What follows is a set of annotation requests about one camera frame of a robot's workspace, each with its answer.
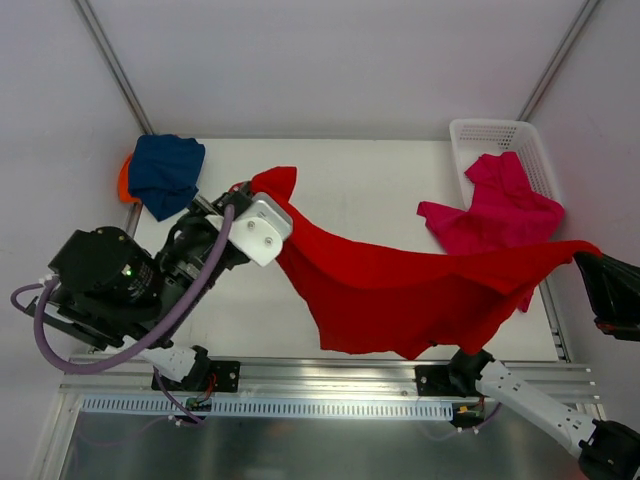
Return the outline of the red t shirt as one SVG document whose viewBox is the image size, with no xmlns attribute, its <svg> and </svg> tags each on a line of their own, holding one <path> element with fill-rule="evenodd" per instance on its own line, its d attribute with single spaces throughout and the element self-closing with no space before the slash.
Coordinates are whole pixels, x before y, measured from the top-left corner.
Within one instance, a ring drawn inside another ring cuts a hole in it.
<svg viewBox="0 0 640 480">
<path fill-rule="evenodd" d="M 414 360 L 453 345 L 476 354 L 553 270 L 577 254 L 603 255 L 586 241 L 471 255 L 356 242 L 321 229 L 291 204 L 296 180 L 296 168 L 275 167 L 255 175 L 250 190 L 269 195 L 293 220 L 276 261 L 306 302 L 324 350 Z"/>
</svg>

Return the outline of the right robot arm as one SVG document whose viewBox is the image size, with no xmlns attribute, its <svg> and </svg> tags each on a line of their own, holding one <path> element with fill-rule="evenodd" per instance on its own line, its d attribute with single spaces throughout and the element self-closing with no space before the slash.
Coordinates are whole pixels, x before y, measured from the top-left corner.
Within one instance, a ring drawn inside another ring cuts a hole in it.
<svg viewBox="0 0 640 480">
<path fill-rule="evenodd" d="M 639 268 L 608 255 L 576 253 L 596 326 L 618 340 L 639 339 Z M 447 367 L 457 394 L 489 396 L 554 438 L 577 458 L 589 479 L 637 479 L 639 433 L 612 420 L 597 420 L 534 388 L 482 350 L 458 351 Z"/>
</svg>

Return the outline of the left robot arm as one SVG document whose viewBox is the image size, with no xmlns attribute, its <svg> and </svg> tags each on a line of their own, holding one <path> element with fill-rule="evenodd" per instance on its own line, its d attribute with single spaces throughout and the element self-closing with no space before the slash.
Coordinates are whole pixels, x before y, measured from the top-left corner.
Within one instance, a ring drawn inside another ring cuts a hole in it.
<svg viewBox="0 0 640 480">
<path fill-rule="evenodd" d="M 177 329 L 222 273 L 249 262 L 231 241 L 231 226 L 253 206 L 247 182 L 214 202 L 197 196 L 171 227 L 156 255 L 124 230 L 104 226 L 75 231 L 51 260 L 52 277 L 26 309 L 36 345 L 59 370 L 92 375 L 141 356 L 175 389 L 204 390 L 217 369 L 201 346 L 180 348 Z M 53 351 L 50 326 L 111 357 L 76 364 Z"/>
</svg>

